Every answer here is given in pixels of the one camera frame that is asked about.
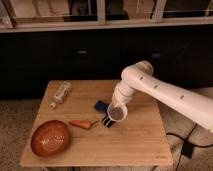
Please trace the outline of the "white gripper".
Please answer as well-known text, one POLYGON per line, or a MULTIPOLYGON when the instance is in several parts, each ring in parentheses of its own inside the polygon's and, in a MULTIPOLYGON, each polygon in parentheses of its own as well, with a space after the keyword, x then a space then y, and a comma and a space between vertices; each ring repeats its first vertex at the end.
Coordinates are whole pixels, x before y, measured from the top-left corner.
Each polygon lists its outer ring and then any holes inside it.
POLYGON ((114 107, 126 105, 129 103, 133 97, 135 90, 131 88, 124 81, 120 81, 116 84, 113 95, 112 104, 114 107))

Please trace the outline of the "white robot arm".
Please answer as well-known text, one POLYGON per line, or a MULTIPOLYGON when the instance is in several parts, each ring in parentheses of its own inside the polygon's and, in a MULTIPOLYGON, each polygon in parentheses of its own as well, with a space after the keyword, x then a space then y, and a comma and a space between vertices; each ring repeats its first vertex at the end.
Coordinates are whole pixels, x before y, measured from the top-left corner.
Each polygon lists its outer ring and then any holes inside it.
POLYGON ((112 105, 125 106, 136 91, 152 96, 213 133, 213 99, 155 78, 148 61, 140 61, 122 71, 112 105))

